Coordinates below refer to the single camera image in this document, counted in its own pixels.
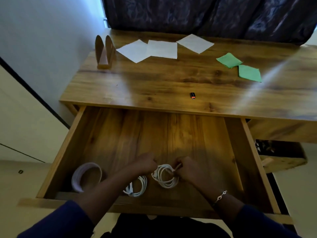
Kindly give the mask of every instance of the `open drawer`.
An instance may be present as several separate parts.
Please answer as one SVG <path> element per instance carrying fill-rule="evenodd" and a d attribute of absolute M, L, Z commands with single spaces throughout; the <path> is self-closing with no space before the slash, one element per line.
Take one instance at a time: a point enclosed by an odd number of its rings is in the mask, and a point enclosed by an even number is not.
<path fill-rule="evenodd" d="M 95 162 L 111 175 L 149 151 L 158 164 L 191 156 L 220 188 L 272 219 L 292 224 L 280 214 L 244 119 L 92 106 L 80 108 L 36 199 L 19 205 L 57 208 L 77 195 L 70 180 L 81 164 Z M 151 175 L 142 196 L 122 193 L 109 212 L 218 218 L 192 185 L 179 182 L 164 189 Z"/>

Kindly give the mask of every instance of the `green sticky note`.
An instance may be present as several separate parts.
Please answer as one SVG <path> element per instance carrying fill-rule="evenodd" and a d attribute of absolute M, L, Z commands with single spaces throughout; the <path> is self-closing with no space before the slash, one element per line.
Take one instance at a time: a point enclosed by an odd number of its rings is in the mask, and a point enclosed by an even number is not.
<path fill-rule="evenodd" d="M 239 65 L 239 77 L 262 82 L 260 70 L 247 65 Z"/>
<path fill-rule="evenodd" d="M 243 63 L 239 59 L 237 59 L 235 56 L 233 56 L 231 53 L 227 53 L 226 55 L 216 59 L 227 68 L 233 68 Z"/>

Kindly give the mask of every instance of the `sleeve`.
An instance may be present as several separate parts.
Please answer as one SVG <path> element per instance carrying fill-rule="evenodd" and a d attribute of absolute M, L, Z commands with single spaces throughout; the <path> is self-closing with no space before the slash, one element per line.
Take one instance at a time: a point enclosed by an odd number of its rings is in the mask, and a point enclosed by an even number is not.
<path fill-rule="evenodd" d="M 249 205 L 244 205 L 233 222 L 231 230 L 234 238 L 300 238 Z"/>
<path fill-rule="evenodd" d="M 94 225 L 82 208 L 70 200 L 31 228 L 18 235 L 18 238 L 91 237 Z"/>

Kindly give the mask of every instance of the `white paper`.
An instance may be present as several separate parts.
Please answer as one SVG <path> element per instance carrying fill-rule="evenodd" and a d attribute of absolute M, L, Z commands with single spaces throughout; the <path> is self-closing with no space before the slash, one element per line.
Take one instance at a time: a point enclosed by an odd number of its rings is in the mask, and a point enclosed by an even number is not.
<path fill-rule="evenodd" d="M 187 37 L 177 41 L 180 45 L 187 47 L 189 50 L 192 50 L 196 53 L 202 53 L 203 51 L 210 48 L 214 45 L 213 42 L 206 41 L 194 34 L 190 34 Z"/>
<path fill-rule="evenodd" d="M 146 50 L 147 44 L 142 42 L 140 39 L 117 49 L 119 53 L 126 56 L 135 63 L 141 62 L 142 60 L 149 57 L 146 54 Z"/>
<path fill-rule="evenodd" d="M 147 55 L 177 59 L 177 43 L 149 40 L 147 44 Z"/>

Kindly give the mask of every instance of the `black strip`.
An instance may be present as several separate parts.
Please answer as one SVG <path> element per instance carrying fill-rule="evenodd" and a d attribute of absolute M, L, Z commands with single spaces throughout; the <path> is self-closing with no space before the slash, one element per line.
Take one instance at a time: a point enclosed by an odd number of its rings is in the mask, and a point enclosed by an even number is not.
<path fill-rule="evenodd" d="M 7 148 L 9 148 L 9 149 L 11 149 L 11 150 L 14 150 L 14 151 L 16 151 L 16 152 L 19 152 L 20 154 L 23 154 L 23 155 L 29 156 L 29 155 L 27 155 L 27 154 L 25 154 L 25 153 L 22 153 L 22 152 L 20 152 L 20 151 L 18 151 L 18 150 L 16 150 L 16 149 L 14 149 L 14 148 L 11 148 L 11 147 L 9 147 L 9 146 L 4 145 L 4 144 L 1 144 L 1 143 L 0 143 L 0 145 L 2 145 L 2 146 L 4 146 L 4 147 L 7 147 Z"/>
<path fill-rule="evenodd" d="M 280 208 L 280 211 L 283 215 L 289 215 L 287 207 L 285 205 L 285 202 L 283 200 L 282 194 L 280 192 L 280 189 L 278 188 L 278 185 L 276 183 L 276 180 L 274 178 L 273 173 L 266 174 L 268 181 L 270 182 L 271 188 L 273 190 L 273 194 L 275 196 L 276 202 L 278 204 L 278 207 Z M 291 230 L 292 232 L 296 233 L 296 229 L 294 225 L 283 225 L 285 228 Z"/>
<path fill-rule="evenodd" d="M 70 126 L 0 57 L 0 65 L 68 129 Z"/>

